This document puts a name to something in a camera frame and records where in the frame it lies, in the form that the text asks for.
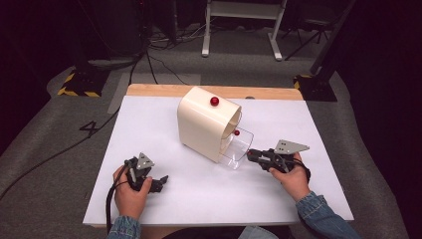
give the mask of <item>denim sleeve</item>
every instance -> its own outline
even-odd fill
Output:
[[[360,238],[351,226],[335,214],[323,196],[311,192],[297,204],[299,215],[314,231],[327,238]]]
[[[140,225],[135,219],[128,216],[119,216],[115,219],[107,239],[138,239]]]

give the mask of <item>red ball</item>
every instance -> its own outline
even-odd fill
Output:
[[[211,100],[210,100],[210,104],[211,104],[211,106],[213,106],[213,107],[217,107],[219,103],[220,103],[220,100],[218,100],[218,98],[216,98],[216,97],[213,97],[213,98],[211,98]]]

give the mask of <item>white table surface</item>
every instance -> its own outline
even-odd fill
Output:
[[[299,222],[294,200],[279,181],[247,158],[237,170],[217,164],[178,138],[180,98],[125,96],[84,224],[106,225],[106,195],[112,174],[142,151],[155,162],[149,175],[169,175],[160,193],[150,193],[139,219],[149,226],[275,225]],[[254,134],[251,148],[268,150],[279,139],[308,145],[304,164],[310,188],[323,194],[345,220],[350,208],[304,101],[231,100],[242,106],[239,127]],[[118,211],[111,204],[111,221]]]

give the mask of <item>hazard tape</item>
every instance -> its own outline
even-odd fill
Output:
[[[294,87],[296,90],[300,90],[301,89],[301,84],[299,83],[299,79],[303,79],[303,78],[307,78],[307,79],[311,79],[313,78],[313,75],[296,75],[293,77],[293,83],[294,83]]]
[[[57,95],[66,95],[72,97],[100,97],[102,95],[103,86],[94,86],[95,90],[90,89],[87,91],[86,83],[78,79],[76,70],[72,70],[66,77],[65,82],[59,89]]]

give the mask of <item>hand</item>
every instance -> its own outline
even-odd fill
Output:
[[[294,158],[302,160],[301,155],[298,152],[294,154]],[[270,172],[282,183],[286,191],[297,202],[311,192],[308,187],[307,174],[301,166],[295,165],[289,173],[282,173],[271,167]]]
[[[114,180],[117,178],[118,173],[121,171],[121,166],[112,176]],[[114,201],[117,206],[120,216],[129,216],[135,220],[138,220],[140,214],[142,214],[143,208],[146,203],[146,196],[148,195],[149,189],[151,188],[152,178],[147,177],[140,188],[140,191],[131,189],[127,183],[127,169],[121,175],[117,184],[118,187],[115,189]]]

